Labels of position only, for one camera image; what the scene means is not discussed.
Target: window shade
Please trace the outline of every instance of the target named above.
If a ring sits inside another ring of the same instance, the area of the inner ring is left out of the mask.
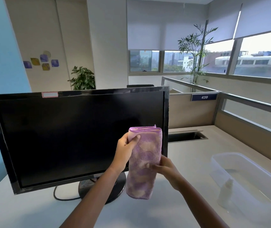
[[[206,18],[207,5],[128,0],[128,49],[178,50],[178,40]]]
[[[242,0],[213,0],[209,3],[208,29],[218,29],[208,35],[214,42],[233,38]]]
[[[244,0],[236,38],[271,31],[271,0]]]

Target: potted plant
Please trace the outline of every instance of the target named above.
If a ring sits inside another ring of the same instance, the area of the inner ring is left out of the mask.
[[[68,80],[72,83],[71,86],[73,86],[73,90],[94,90],[95,89],[95,77],[94,73],[87,69],[80,66],[79,69],[77,69],[77,66],[75,66],[72,70],[71,74],[76,73],[77,78],[72,78],[71,80]]]
[[[206,36],[211,32],[217,30],[218,27],[206,31],[204,29],[204,26],[194,25],[194,27],[196,27],[196,29],[199,30],[198,33],[192,33],[185,38],[181,38],[181,40],[178,40],[178,42],[180,53],[191,53],[193,56],[193,59],[190,59],[187,62],[187,67],[190,68],[191,70],[190,72],[187,72],[190,75],[190,77],[183,78],[190,79],[192,84],[197,84],[198,77],[205,75],[202,69],[208,65],[201,64],[203,57],[207,55],[207,50],[204,48],[204,45],[213,42],[212,41],[213,38],[206,39]]]

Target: plastic container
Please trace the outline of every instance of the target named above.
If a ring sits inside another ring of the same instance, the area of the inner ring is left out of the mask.
[[[220,153],[211,158],[211,177],[221,187],[232,178],[231,201],[250,220],[271,220],[271,173],[241,153]]]

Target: desk surface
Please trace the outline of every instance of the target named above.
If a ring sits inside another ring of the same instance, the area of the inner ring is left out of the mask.
[[[209,176],[209,162],[213,154],[243,153],[271,172],[271,161],[215,126],[174,129],[198,129],[208,138],[202,141],[168,144],[168,157],[182,175],[203,195],[207,202],[231,228],[267,227],[253,224],[238,210],[226,211],[216,203],[219,187]],[[78,183],[57,188],[59,198],[77,197]],[[13,195],[8,176],[0,182],[0,228],[58,228],[80,200],[60,202],[53,198],[54,188]],[[179,192],[167,180],[157,175],[150,200],[132,199],[122,193],[115,201],[105,205],[96,228],[138,227],[190,227],[199,228]]]

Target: pink towel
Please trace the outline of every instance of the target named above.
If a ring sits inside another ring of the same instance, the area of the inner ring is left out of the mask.
[[[129,159],[126,193],[134,199],[150,199],[156,172],[146,166],[147,163],[160,164],[162,129],[156,126],[131,127],[128,131],[128,140],[131,141],[137,134],[140,134],[141,138]]]

